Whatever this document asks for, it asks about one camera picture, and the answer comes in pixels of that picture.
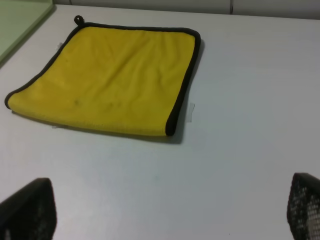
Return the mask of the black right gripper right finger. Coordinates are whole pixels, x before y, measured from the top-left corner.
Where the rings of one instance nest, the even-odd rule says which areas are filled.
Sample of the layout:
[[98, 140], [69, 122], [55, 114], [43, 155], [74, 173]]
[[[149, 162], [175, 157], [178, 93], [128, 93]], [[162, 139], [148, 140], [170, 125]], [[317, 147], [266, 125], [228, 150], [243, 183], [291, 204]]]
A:
[[287, 203], [287, 222], [295, 240], [320, 238], [320, 180], [296, 172], [291, 181]]

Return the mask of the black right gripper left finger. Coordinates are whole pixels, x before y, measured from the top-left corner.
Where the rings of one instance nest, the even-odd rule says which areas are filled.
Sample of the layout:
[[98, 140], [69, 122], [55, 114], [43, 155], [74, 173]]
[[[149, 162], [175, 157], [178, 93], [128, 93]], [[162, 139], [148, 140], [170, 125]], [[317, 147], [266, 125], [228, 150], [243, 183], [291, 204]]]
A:
[[52, 240], [56, 226], [56, 203], [49, 178], [36, 178], [0, 203], [2, 240]]

